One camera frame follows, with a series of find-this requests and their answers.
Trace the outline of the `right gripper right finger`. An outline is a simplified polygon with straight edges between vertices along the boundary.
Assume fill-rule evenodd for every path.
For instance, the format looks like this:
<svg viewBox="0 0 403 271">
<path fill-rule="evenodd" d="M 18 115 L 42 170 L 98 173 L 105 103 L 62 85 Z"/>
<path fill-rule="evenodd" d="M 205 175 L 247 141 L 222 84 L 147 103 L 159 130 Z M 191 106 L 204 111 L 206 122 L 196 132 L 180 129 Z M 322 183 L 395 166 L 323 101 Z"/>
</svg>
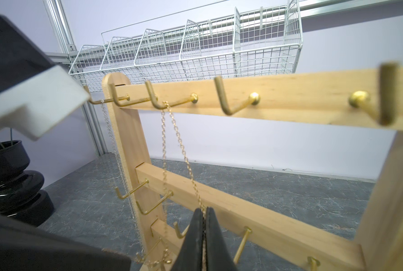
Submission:
<svg viewBox="0 0 403 271">
<path fill-rule="evenodd" d="M 205 218 L 207 271 L 237 271 L 227 249 L 221 227 L 213 208 L 208 207 Z"/>
</svg>

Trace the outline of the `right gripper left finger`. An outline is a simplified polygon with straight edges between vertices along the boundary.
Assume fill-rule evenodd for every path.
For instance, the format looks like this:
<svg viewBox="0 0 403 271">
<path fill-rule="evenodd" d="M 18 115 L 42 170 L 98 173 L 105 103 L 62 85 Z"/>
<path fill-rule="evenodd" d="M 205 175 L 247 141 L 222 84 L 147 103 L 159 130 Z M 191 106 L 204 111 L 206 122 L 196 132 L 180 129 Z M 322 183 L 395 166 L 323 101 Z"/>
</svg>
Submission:
<svg viewBox="0 0 403 271">
<path fill-rule="evenodd" d="M 204 218 L 201 209 L 196 209 L 189 224 L 181 250 L 171 271 L 201 271 L 203 260 Z"/>
</svg>

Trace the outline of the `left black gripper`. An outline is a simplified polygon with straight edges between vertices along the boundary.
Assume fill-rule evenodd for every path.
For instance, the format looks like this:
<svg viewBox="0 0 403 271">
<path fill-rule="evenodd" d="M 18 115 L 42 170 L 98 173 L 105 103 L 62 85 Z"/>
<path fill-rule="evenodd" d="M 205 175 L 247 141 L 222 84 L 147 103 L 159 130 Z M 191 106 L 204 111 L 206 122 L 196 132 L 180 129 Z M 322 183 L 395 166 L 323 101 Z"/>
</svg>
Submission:
<svg viewBox="0 0 403 271">
<path fill-rule="evenodd" d="M 0 215 L 0 271 L 129 271 L 132 261 Z"/>
</svg>

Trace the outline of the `wooden jewelry display stand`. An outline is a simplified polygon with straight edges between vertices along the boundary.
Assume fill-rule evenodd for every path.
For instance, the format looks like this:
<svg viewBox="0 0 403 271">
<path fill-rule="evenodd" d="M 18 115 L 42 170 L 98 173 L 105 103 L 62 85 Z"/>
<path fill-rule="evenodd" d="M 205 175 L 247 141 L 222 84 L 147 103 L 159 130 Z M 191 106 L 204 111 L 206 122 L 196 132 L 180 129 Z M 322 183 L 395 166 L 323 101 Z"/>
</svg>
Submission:
<svg viewBox="0 0 403 271">
<path fill-rule="evenodd" d="M 166 222 L 163 202 L 214 209 L 220 227 L 308 271 L 403 271 L 403 67 L 133 85 L 102 79 L 129 185 L 145 271 L 171 270 L 188 231 Z M 152 165 L 140 110 L 396 130 L 353 241 Z"/>
</svg>

